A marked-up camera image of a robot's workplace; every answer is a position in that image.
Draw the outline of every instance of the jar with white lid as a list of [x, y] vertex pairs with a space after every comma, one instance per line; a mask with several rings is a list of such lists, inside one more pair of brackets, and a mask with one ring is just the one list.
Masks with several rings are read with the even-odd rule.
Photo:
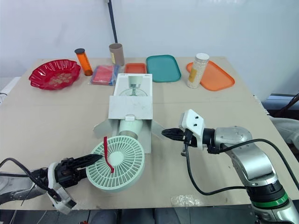
[[206, 53], [198, 53], [195, 56], [193, 66], [187, 80], [187, 86], [190, 88], [197, 88], [201, 81], [201, 78], [205, 72], [207, 63], [210, 59], [210, 56]]

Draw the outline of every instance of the white box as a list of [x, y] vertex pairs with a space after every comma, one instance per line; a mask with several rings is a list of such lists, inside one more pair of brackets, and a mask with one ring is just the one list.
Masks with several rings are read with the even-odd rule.
[[[133, 91], [130, 89], [132, 86], [137, 88]], [[161, 139], [164, 138], [161, 134], [164, 128], [153, 121], [152, 74], [118, 74], [113, 96], [109, 99], [108, 119], [93, 129], [97, 138], [102, 138], [108, 133], [112, 136], [118, 135], [120, 119], [144, 121], [138, 141], [145, 153], [151, 153], [152, 133]]]

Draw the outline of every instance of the orange rectangular tray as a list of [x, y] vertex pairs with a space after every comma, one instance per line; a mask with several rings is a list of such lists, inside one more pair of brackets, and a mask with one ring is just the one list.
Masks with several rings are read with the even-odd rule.
[[[191, 71], [192, 65], [193, 62], [187, 64], [186, 69], [188, 72]], [[235, 80], [225, 70], [220, 68], [214, 62], [209, 61], [200, 84], [207, 90], [219, 91], [233, 86]]]
[[125, 73], [146, 74], [145, 63], [128, 63], [125, 67]]

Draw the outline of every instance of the green ring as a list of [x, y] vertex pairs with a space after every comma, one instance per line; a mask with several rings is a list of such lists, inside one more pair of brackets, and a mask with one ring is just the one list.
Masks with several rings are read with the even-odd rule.
[[277, 199], [272, 202], [252, 202], [252, 204], [259, 208], [270, 208], [270, 207], [276, 207], [283, 203], [285, 203], [288, 200], [288, 195], [285, 193], [280, 199]]

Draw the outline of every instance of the beige tabletop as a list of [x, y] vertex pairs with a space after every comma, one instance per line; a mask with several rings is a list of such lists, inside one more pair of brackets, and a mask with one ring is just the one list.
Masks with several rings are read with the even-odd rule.
[[[207, 127], [243, 126], [253, 138], [264, 138], [276, 144], [285, 155], [299, 179], [299, 164], [288, 146], [254, 99], [239, 75], [224, 57], [211, 60], [235, 79], [235, 85], [221, 91], [208, 91], [202, 86], [190, 89], [186, 85], [185, 66], [192, 57], [176, 58], [182, 78], [174, 83], [153, 83], [154, 120], [165, 128], [177, 127], [180, 114], [193, 109]], [[0, 160], [14, 157], [29, 169], [47, 167], [67, 157], [80, 157], [91, 152], [102, 139], [97, 139], [93, 127], [107, 119], [109, 95], [114, 87], [89, 84], [83, 72], [71, 87], [59, 91], [44, 91], [30, 86], [32, 70], [48, 60], [39, 60], [12, 89], [0, 106]], [[91, 59], [95, 68], [110, 64], [110, 59]], [[126, 63], [145, 62], [145, 58], [127, 58]], [[268, 145], [258, 143], [266, 152], [278, 173], [286, 192], [299, 199], [294, 185], [279, 155]], [[131, 188], [119, 193], [105, 193], [87, 179], [67, 190], [77, 202], [74, 209], [123, 209], [178, 206], [175, 198], [192, 196], [197, 205], [229, 205], [250, 203], [245, 190], [230, 190], [213, 196], [203, 196], [192, 186], [185, 157], [180, 155], [182, 143], [152, 137], [152, 154], [146, 155], [145, 170]], [[241, 185], [230, 158], [226, 154], [210, 155], [190, 148], [191, 167], [195, 181], [204, 191]], [[20, 172], [12, 163], [1, 171]], [[24, 202], [8, 202], [0, 209], [52, 210], [47, 195]]]

